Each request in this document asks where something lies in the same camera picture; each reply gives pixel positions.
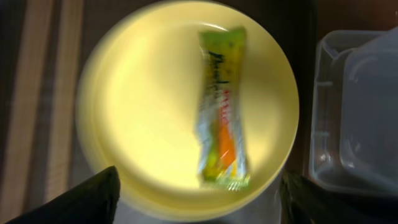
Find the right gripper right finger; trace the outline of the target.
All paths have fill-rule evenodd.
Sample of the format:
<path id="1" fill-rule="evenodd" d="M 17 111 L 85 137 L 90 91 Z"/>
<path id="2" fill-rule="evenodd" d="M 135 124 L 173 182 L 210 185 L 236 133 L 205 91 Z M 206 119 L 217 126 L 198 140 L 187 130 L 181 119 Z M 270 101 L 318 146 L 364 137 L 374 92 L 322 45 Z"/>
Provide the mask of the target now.
<path id="1" fill-rule="evenodd" d="M 286 223 L 397 223 L 397 212 L 393 217 L 368 215 L 294 172 L 282 174 L 279 190 Z"/>

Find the green orange snack wrapper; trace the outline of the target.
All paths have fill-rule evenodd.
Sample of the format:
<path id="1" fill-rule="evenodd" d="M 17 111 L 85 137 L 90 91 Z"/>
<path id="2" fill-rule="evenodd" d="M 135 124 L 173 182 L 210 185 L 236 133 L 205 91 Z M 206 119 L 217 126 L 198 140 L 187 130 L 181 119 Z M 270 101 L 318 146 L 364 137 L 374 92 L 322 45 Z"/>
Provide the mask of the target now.
<path id="1" fill-rule="evenodd" d="M 247 34 L 243 27 L 200 33 L 203 91 L 196 134 L 198 172 L 205 185 L 237 191 L 249 185 L 239 89 Z"/>

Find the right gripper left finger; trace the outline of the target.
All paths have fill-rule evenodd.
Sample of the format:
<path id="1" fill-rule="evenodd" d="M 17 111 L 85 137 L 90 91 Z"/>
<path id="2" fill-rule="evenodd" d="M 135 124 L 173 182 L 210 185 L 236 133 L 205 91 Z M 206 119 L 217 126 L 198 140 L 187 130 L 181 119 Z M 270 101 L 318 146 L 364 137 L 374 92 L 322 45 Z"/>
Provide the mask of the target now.
<path id="1" fill-rule="evenodd" d="M 110 166 L 12 224 L 112 224 L 120 198 L 117 168 Z"/>

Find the wooden chopstick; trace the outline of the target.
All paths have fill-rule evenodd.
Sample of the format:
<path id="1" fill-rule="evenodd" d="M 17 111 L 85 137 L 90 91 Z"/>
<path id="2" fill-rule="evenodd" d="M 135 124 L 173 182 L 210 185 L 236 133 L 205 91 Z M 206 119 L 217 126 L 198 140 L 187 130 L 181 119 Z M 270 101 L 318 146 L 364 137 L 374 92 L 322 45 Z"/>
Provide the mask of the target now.
<path id="1" fill-rule="evenodd" d="M 46 202 L 68 190 L 83 7 L 82 0 L 63 0 L 61 3 L 52 120 L 47 154 L 44 197 Z"/>
<path id="2" fill-rule="evenodd" d="M 1 181 L 1 223 L 24 209 L 53 10 L 53 0 L 27 2 Z"/>

